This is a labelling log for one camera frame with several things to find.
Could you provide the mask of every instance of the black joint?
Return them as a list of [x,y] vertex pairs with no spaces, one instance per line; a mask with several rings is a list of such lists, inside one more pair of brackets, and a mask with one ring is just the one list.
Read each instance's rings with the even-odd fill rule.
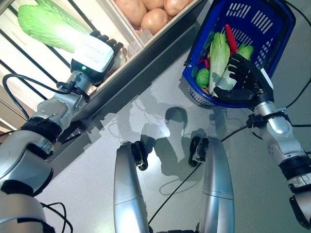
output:
[[25,223],[25,222],[39,222],[42,224],[43,233],[55,233],[55,229],[42,220],[30,217],[22,217],[17,219],[17,223]]
[[46,186],[48,186],[48,184],[51,182],[52,178],[53,178],[53,174],[54,174],[54,170],[53,168],[51,168],[50,170],[50,174],[48,176],[48,178],[45,180],[45,182],[41,185],[40,188],[37,189],[37,191],[34,192],[33,197],[37,196],[38,194],[42,193],[43,189],[45,189]]
[[53,151],[47,154],[42,148],[38,147],[35,144],[28,144],[27,150],[31,151],[36,156],[39,156],[41,159],[44,159],[44,160],[47,160],[47,158],[53,155]]
[[58,124],[49,118],[43,119],[40,117],[30,118],[20,130],[29,130],[38,133],[48,139],[53,144],[57,141],[57,138],[62,132],[62,129]]
[[29,185],[21,181],[15,181],[15,180],[7,180],[3,182],[1,191],[6,193],[7,195],[24,194],[24,195],[32,197],[34,194],[34,190]]
[[311,159],[308,156],[296,156],[279,165],[287,180],[311,172]]
[[255,115],[255,114],[251,114],[248,116],[248,120],[246,122],[246,125],[248,128],[256,128],[256,127],[262,127],[266,124],[266,120],[264,120],[262,118],[261,115]]
[[298,205],[298,203],[296,201],[295,196],[292,196],[290,198],[290,204],[292,206],[292,209],[294,211],[294,214],[296,216],[297,221],[300,223],[301,226],[303,226],[304,228],[309,230],[310,227],[311,227],[310,226],[311,223],[310,223],[310,221],[308,221],[306,219],[306,217],[304,216],[303,212],[301,211],[301,209],[300,209],[300,207],[299,207],[299,205]]
[[136,165],[141,171],[148,168],[147,153],[142,142],[137,141],[131,146]]
[[301,187],[295,187],[292,183],[288,185],[292,193],[302,193],[306,191],[311,191],[311,183],[301,186]]
[[196,148],[198,147],[200,140],[201,140],[201,138],[197,137],[197,136],[191,140],[190,148],[189,148],[190,154],[189,154],[189,159],[188,159],[188,163],[190,166],[197,166],[198,165],[198,162],[193,160],[193,156],[196,152]]

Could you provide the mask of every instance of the cabbage leaf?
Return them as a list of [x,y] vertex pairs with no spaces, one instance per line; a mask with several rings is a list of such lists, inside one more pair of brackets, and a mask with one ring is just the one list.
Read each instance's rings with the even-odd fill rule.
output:
[[213,94],[216,83],[223,75],[230,56],[230,48],[225,34],[215,33],[210,45],[209,92]]

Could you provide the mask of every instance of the potato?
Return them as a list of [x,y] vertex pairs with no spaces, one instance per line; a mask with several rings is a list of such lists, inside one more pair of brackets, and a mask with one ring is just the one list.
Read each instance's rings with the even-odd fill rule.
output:
[[142,2],[149,11],[164,7],[164,0],[142,0]]
[[142,18],[147,13],[141,0],[115,0],[123,14],[134,27],[139,27]]
[[141,28],[143,30],[149,29],[151,34],[154,35],[160,31],[161,28],[163,28],[165,24],[168,23],[168,21],[169,17],[167,13],[160,8],[155,8],[145,14],[141,22]]
[[164,9],[171,16],[177,15],[189,3],[189,0],[164,0]]

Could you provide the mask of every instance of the white label on hand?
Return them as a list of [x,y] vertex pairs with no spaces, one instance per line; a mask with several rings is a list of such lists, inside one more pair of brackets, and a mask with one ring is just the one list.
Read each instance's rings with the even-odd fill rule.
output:
[[271,86],[271,88],[273,90],[273,84],[272,84],[272,82],[271,82],[267,72],[265,71],[265,69],[262,68],[260,71],[261,71],[261,73],[263,74],[263,76],[265,77],[265,79],[267,80],[268,84]]
[[112,48],[91,35],[85,35],[73,54],[74,60],[100,73],[104,72],[112,57]]

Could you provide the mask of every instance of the red chili pepper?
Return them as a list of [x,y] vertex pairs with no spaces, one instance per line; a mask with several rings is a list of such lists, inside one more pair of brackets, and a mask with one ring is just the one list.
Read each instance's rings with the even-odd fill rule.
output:
[[237,41],[234,38],[234,34],[232,33],[232,30],[229,24],[225,25],[225,32],[227,35],[228,45],[230,48],[230,56],[231,56],[238,51]]
[[206,69],[209,69],[209,68],[210,68],[209,60],[208,60],[208,59],[205,59],[205,60],[204,60],[204,63],[205,63],[205,68],[206,68]]

